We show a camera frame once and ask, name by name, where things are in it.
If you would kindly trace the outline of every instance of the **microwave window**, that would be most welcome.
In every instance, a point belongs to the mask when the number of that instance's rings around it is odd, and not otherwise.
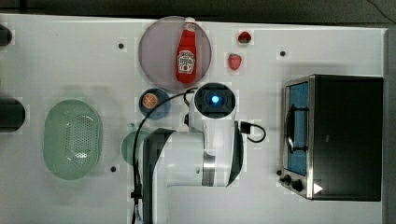
[[[306,176],[308,82],[289,87],[289,109],[294,107],[293,152],[288,150],[288,170]]]

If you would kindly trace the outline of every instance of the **microwave knob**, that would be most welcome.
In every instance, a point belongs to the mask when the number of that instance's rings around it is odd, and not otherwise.
[[[291,181],[291,187],[297,191],[301,191],[303,190],[303,182],[301,182],[301,180],[293,180]]]
[[[291,177],[289,175],[283,176],[280,181],[284,182],[286,186],[289,186],[291,183]]]

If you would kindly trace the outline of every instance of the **microwave oven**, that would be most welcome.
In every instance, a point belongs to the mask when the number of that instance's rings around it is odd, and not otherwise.
[[[382,77],[290,81],[282,111],[282,186],[309,200],[381,200]]]

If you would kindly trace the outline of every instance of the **ketchup label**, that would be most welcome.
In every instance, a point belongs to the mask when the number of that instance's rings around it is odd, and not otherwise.
[[[179,73],[191,74],[194,68],[194,55],[189,50],[181,50],[177,56],[177,65]]]
[[[186,24],[184,24],[184,29],[190,32],[195,32],[195,24],[186,22]]]

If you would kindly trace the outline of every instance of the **blue bowl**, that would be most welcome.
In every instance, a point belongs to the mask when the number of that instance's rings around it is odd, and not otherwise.
[[[139,108],[144,116],[146,116],[153,109],[153,108],[148,109],[145,106],[143,106],[143,96],[145,96],[147,93],[152,93],[157,96],[157,98],[158,98],[157,104],[158,105],[160,103],[162,103],[163,101],[169,99],[169,95],[162,89],[152,88],[152,89],[149,89],[149,90],[143,92],[143,94],[140,96],[140,99],[139,99]],[[171,109],[171,102],[168,101],[165,104],[158,107],[148,118],[149,119],[161,119],[169,113],[170,109]]]

